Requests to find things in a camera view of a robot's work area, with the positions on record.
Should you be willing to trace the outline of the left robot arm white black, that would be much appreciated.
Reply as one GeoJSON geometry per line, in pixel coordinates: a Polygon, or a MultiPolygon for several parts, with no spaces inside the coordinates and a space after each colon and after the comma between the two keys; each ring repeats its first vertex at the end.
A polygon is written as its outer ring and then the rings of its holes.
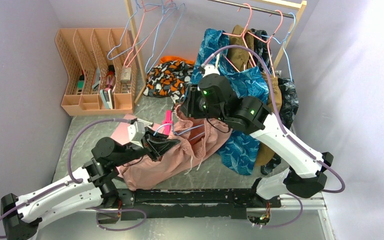
{"type": "Polygon", "coordinates": [[[156,161],[179,143],[160,133],[126,144],[101,138],[91,150],[93,158],[72,175],[26,195],[9,193],[1,198],[3,238],[30,240],[40,228],[67,215],[88,208],[121,206],[113,183],[118,167],[145,156],[156,161]]]}

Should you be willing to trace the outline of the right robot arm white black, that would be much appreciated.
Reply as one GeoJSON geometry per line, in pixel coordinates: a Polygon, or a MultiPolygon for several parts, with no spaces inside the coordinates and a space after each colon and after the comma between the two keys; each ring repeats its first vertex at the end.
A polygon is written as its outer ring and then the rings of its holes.
{"type": "Polygon", "coordinates": [[[311,149],[257,97],[238,97],[226,77],[211,73],[190,84],[180,109],[188,118],[216,119],[230,130],[253,137],[289,164],[281,173],[257,181],[249,197],[255,207],[278,195],[310,198],[324,190],[324,172],[333,155],[311,149]]]}

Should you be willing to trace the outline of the pink shorts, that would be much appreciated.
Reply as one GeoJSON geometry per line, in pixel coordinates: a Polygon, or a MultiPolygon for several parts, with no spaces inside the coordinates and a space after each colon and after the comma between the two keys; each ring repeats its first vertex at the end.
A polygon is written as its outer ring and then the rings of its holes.
{"type": "Polygon", "coordinates": [[[174,109],[174,114],[177,117],[177,122],[174,124],[176,132],[201,124],[204,126],[182,136],[170,133],[169,138],[178,139],[180,143],[165,153],[160,161],[152,161],[148,156],[145,156],[133,166],[118,167],[118,176],[123,179],[131,191],[152,189],[175,175],[199,167],[206,159],[216,153],[231,136],[232,131],[218,119],[206,120],[205,118],[186,117],[181,112],[179,105],[174,109]],[[204,136],[189,141],[189,138],[203,131],[205,131],[204,136]]]}

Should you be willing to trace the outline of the light blue wire hanger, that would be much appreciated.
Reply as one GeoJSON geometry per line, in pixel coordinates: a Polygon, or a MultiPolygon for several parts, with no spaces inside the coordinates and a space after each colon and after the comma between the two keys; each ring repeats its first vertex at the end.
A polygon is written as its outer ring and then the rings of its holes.
{"type": "MultiPolygon", "coordinates": [[[[204,124],[193,126],[193,127],[187,128],[186,130],[177,132],[177,131],[174,130],[174,126],[175,125],[173,123],[169,122],[169,123],[163,123],[163,124],[159,125],[157,128],[151,127],[150,130],[154,131],[153,135],[155,136],[156,134],[160,133],[160,129],[161,128],[165,128],[166,126],[172,128],[172,130],[170,132],[172,132],[175,136],[182,136],[182,135],[184,135],[184,134],[186,134],[188,132],[191,132],[192,130],[195,130],[195,129],[198,129],[200,127],[203,127],[204,124]]],[[[189,138],[188,140],[192,141],[192,140],[198,139],[199,137],[203,137],[204,135],[205,135],[205,131],[196,134],[195,136],[189,138]]]]}

